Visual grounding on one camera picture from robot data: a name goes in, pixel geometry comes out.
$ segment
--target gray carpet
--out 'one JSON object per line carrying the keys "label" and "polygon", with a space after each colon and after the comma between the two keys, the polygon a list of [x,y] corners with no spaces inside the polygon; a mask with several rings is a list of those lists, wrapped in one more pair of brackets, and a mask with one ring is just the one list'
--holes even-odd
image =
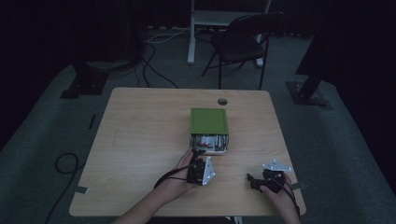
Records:
{"label": "gray carpet", "polygon": [[[178,31],[151,31],[176,33]],[[209,35],[199,35],[208,39]],[[319,89],[330,101],[332,110],[318,106],[295,105],[286,81],[304,81],[295,76],[296,68],[310,43],[300,37],[273,37],[263,88],[269,91],[279,123],[303,190],[307,212],[303,223],[396,223],[396,199],[381,175],[352,117],[340,100],[335,87],[322,82]],[[216,89],[217,69],[201,73],[212,48],[197,41],[195,64],[187,64],[189,39],[177,36],[153,44],[150,64],[180,88]],[[147,47],[148,60],[152,48]],[[101,68],[114,63],[93,63]],[[78,155],[79,164],[88,157],[93,139],[115,87],[146,87],[142,65],[134,71],[110,75],[102,95],[82,95],[78,99],[60,99],[73,81],[75,71],[66,67],[48,86],[34,109],[0,154],[0,223],[44,223],[71,175],[54,168],[63,153]],[[147,79],[155,88],[174,88],[171,83],[147,69]],[[256,90],[260,69],[247,63],[240,70],[224,69],[223,89]],[[96,119],[90,129],[92,116]],[[74,161],[60,161],[61,168],[72,169]],[[71,188],[53,211],[49,223],[109,223],[114,217],[71,217],[68,208]],[[278,217],[243,217],[244,223],[282,223]],[[177,223],[166,219],[163,223]]]}

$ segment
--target green lid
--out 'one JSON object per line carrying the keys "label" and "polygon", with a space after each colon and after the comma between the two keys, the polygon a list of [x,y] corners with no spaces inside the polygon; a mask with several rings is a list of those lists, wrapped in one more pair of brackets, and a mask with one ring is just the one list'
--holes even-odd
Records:
{"label": "green lid", "polygon": [[225,109],[192,108],[191,133],[228,134]]}

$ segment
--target black stand base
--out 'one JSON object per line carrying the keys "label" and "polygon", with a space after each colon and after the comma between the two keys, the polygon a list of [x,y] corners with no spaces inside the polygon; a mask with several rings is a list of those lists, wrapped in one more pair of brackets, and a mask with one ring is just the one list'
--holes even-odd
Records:
{"label": "black stand base", "polygon": [[318,105],[321,109],[332,110],[329,101],[323,99],[319,90],[315,90],[311,96],[305,97],[300,93],[304,85],[303,82],[286,82],[286,84],[288,85],[293,102],[296,105]]}
{"label": "black stand base", "polygon": [[76,75],[69,90],[64,91],[61,99],[77,99],[82,95],[100,95],[106,84],[108,73],[102,73],[92,76],[93,78],[87,82],[86,78]]}
{"label": "black stand base", "polygon": [[76,77],[69,90],[64,91],[61,99],[77,99],[81,94],[100,95],[106,84],[108,73],[94,72],[82,61],[75,61],[73,67],[76,70]]}

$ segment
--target black cable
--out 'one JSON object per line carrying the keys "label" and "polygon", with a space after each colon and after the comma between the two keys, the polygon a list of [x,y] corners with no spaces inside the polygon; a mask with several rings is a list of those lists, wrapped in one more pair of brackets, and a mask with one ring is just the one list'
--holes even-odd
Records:
{"label": "black cable", "polygon": [[277,183],[283,190],[286,191],[286,193],[288,193],[289,197],[291,198],[291,201],[294,203],[294,207],[296,208],[297,216],[300,218],[300,207],[297,205],[296,198],[294,197],[293,190],[290,188],[290,190],[291,190],[291,192],[293,194],[293,195],[291,195],[291,193],[284,186],[279,184],[279,182],[277,182],[274,178],[272,178],[272,180],[274,180],[275,183]]}
{"label": "black cable", "polygon": [[210,44],[210,40],[204,39],[204,38],[201,38],[201,37],[198,37],[198,36],[195,37],[195,40],[196,40],[197,42],[201,42],[201,43],[205,43],[205,44]]}
{"label": "black cable", "polygon": [[105,72],[105,73],[111,73],[111,72],[117,72],[117,71],[128,71],[131,69],[136,68],[137,65],[139,65],[139,63],[141,63],[141,58],[133,58],[131,59],[128,63],[119,65],[119,66],[115,66],[112,68],[107,68],[107,69],[101,69],[101,68],[95,68],[92,67],[92,69],[98,71],[98,72]]}
{"label": "black cable", "polygon": [[153,88],[153,86],[149,83],[149,80],[148,80],[147,77],[146,77],[146,68],[147,68],[147,66],[148,66],[149,68],[151,68],[151,70],[152,70],[153,72],[155,72],[158,76],[160,76],[160,77],[162,77],[163,79],[169,81],[170,83],[172,83],[172,85],[174,85],[174,86],[178,89],[178,85],[175,84],[175,82],[173,82],[171,79],[169,79],[169,78],[163,76],[162,74],[160,74],[159,72],[157,72],[157,70],[155,70],[155,69],[149,64],[149,62],[151,61],[151,59],[154,57],[154,54],[155,54],[155,47],[152,46],[152,45],[150,45],[149,43],[146,43],[146,44],[147,44],[148,46],[152,47],[152,49],[153,49],[153,52],[152,52],[151,56],[148,58],[147,61],[142,57],[142,61],[145,63],[145,65],[144,65],[144,67],[143,67],[143,79],[145,79],[145,81],[146,81],[148,87],[149,87],[149,88]]}
{"label": "black cable", "polygon": [[118,75],[117,77],[108,77],[108,78],[119,78],[119,77],[126,77],[126,76],[128,76],[128,75],[132,74],[132,72],[134,72],[134,73],[136,74],[136,70],[139,68],[140,64],[141,64],[141,62],[137,63],[137,65],[136,65],[136,66],[133,68],[133,70],[132,70],[132,71],[128,71],[128,70],[130,70],[130,69],[127,69],[127,70],[125,70],[125,71],[128,71],[128,72],[127,72],[127,73],[125,73],[125,74]]}
{"label": "black cable", "polygon": [[182,179],[182,178],[178,178],[178,177],[172,177],[171,175],[177,174],[178,172],[185,170],[187,168],[192,167],[193,165],[197,165],[199,164],[198,162],[195,163],[191,163],[189,165],[183,166],[181,168],[175,169],[175,170],[171,170],[168,173],[164,174],[163,176],[161,176],[161,178],[157,181],[157,183],[155,183],[154,188],[157,188],[165,179],[171,178],[171,179],[180,179],[180,180],[187,180],[187,179]]}
{"label": "black cable", "polygon": [[[59,163],[59,160],[60,160],[61,158],[65,157],[65,156],[72,156],[72,157],[75,159],[75,166],[74,166],[74,169],[71,170],[71,171],[63,171],[63,170],[61,170],[61,169],[59,168],[59,164],[58,164],[58,163]],[[49,223],[50,217],[51,217],[53,211],[55,210],[55,207],[56,207],[56,206],[58,205],[58,203],[61,201],[62,197],[66,194],[66,192],[69,190],[69,188],[70,188],[70,186],[71,186],[71,184],[72,184],[72,182],[73,182],[73,179],[74,179],[75,176],[76,176],[76,173],[77,173],[81,168],[83,168],[84,166],[85,166],[85,162],[84,162],[82,165],[79,166],[79,164],[78,164],[78,157],[77,157],[77,155],[74,154],[74,153],[67,152],[67,153],[64,153],[64,154],[62,154],[61,156],[59,156],[58,159],[56,159],[56,161],[55,161],[55,169],[56,169],[56,171],[57,171],[58,173],[63,174],[63,175],[70,175],[70,174],[72,174],[72,176],[70,177],[69,182],[68,182],[67,185],[66,185],[66,188],[64,188],[64,192],[61,194],[61,196],[59,196],[58,200],[56,200],[55,204],[54,204],[54,205],[52,206],[52,208],[50,209],[49,214],[47,215],[45,224]]]}
{"label": "black cable", "polygon": [[140,79],[139,79],[139,76],[137,75],[137,73],[136,73],[136,70],[137,69],[135,69],[134,70],[134,76],[136,77],[136,79],[137,79],[137,88],[139,88],[140,87]]}

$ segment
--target hand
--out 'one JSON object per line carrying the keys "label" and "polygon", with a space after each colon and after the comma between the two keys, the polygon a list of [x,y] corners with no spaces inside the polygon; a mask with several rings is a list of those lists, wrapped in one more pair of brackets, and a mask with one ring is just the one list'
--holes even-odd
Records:
{"label": "hand", "polygon": [[[192,150],[191,149],[187,150],[187,152],[181,157],[181,159],[178,161],[176,167],[173,170],[189,165],[192,156],[193,156]],[[174,178],[165,179],[156,188],[161,193],[161,195],[163,195],[167,203],[172,202],[174,199],[180,197],[186,191],[193,189],[197,186],[195,184],[187,183],[187,181],[184,180],[187,178],[187,173],[188,173],[188,169],[184,169],[178,173],[175,173],[170,177],[175,177],[178,179],[174,179]]]}
{"label": "hand", "polygon": [[[175,169],[187,166],[193,156],[191,150],[188,150],[180,161],[178,161]],[[186,179],[188,169],[182,170],[172,177]],[[180,197],[189,189],[194,188],[196,185],[187,183],[186,180],[180,179],[165,179],[157,188],[152,190],[142,200],[135,204],[130,210],[117,218],[113,224],[144,224],[147,223],[152,216],[167,203],[172,202],[174,199]]]}
{"label": "hand", "polygon": [[[284,174],[286,182],[289,184],[284,185],[285,189],[292,195],[292,189],[289,187],[291,180],[288,175]],[[273,193],[265,186],[260,186],[262,192],[271,200],[276,207],[278,213],[283,217],[286,223],[300,223],[299,215],[297,214],[293,200],[289,194],[282,189],[278,194]]]}

